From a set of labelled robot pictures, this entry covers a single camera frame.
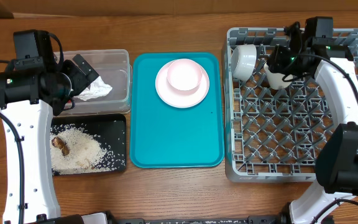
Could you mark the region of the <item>grey bowl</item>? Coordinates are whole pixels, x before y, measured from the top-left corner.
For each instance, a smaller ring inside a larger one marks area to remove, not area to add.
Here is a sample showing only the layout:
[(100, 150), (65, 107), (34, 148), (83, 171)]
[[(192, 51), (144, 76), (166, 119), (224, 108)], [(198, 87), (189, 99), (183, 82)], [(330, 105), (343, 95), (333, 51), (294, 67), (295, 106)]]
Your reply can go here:
[(253, 44), (238, 45), (232, 52), (231, 72), (238, 80), (246, 82), (252, 75), (257, 61), (257, 49)]

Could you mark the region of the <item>brown food piece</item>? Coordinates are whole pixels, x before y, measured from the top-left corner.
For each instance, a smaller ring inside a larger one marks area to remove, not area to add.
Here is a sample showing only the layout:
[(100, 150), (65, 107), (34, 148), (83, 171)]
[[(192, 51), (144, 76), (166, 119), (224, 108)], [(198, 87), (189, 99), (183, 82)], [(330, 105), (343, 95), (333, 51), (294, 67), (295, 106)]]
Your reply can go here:
[(63, 156), (67, 156), (70, 153), (70, 150), (68, 148), (68, 146), (66, 145), (66, 143), (60, 139), (58, 136), (55, 136), (52, 140), (51, 140), (52, 146), (61, 150), (62, 155)]

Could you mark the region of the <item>white napkin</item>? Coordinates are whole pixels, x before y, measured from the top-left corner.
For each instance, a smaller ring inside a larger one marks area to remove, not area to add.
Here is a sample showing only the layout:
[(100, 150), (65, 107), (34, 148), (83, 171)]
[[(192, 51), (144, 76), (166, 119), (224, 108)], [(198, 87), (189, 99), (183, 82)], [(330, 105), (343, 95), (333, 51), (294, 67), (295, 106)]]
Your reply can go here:
[(101, 77), (93, 81), (89, 87), (85, 88), (74, 99), (81, 101), (88, 101), (107, 96), (112, 91), (112, 86), (105, 83)]

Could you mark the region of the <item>white round plate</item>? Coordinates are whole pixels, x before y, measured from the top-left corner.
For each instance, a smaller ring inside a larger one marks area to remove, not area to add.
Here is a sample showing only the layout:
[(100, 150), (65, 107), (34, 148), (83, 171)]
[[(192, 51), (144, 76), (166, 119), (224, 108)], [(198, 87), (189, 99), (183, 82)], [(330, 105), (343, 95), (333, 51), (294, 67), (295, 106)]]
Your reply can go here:
[(190, 108), (201, 103), (209, 91), (209, 76), (206, 70), (200, 65), (202, 70), (201, 82), (193, 90), (180, 91), (174, 89), (167, 80), (167, 70), (174, 60), (166, 63), (157, 74), (155, 79), (155, 89), (158, 96), (168, 105), (176, 108)]

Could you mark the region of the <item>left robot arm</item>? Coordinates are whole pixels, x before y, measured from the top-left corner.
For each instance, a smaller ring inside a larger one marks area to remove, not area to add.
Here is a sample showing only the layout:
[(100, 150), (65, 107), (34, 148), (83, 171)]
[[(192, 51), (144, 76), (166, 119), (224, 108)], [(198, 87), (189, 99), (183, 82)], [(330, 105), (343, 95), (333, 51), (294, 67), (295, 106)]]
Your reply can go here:
[(109, 223), (106, 212), (61, 216), (52, 178), (50, 128), (98, 73), (79, 54), (59, 72), (41, 57), (12, 60), (0, 73), (0, 117), (7, 149), (4, 223)]

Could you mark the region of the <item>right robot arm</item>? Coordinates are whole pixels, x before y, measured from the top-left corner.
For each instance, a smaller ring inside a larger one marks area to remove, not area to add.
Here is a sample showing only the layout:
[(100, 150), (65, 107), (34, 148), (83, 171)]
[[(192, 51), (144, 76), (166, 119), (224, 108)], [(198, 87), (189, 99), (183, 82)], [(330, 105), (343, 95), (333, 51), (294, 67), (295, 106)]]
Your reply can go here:
[(358, 196), (358, 81), (347, 46), (314, 45), (302, 53), (277, 45), (267, 71), (314, 77), (329, 106), (335, 130), (315, 162), (315, 181), (288, 206), (287, 223), (322, 223)]

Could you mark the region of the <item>pink bowl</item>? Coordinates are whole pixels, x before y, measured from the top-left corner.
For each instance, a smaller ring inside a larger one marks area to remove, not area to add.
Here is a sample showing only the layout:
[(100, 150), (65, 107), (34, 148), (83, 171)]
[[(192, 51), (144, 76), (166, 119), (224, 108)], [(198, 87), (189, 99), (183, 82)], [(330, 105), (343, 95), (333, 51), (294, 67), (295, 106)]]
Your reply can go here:
[(167, 80), (176, 90), (190, 91), (201, 82), (201, 67), (193, 60), (182, 58), (174, 60), (168, 67)]

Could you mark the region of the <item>white cup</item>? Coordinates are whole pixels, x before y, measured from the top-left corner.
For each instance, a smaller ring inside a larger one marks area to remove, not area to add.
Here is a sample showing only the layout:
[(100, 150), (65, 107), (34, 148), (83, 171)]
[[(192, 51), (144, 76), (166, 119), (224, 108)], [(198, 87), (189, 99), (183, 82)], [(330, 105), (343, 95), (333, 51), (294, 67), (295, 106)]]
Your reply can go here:
[(267, 63), (264, 64), (264, 70), (267, 76), (268, 84), (270, 85), (270, 88), (274, 90), (280, 90), (288, 87), (293, 78), (292, 75), (285, 78), (285, 75), (282, 73), (272, 73), (269, 70)]

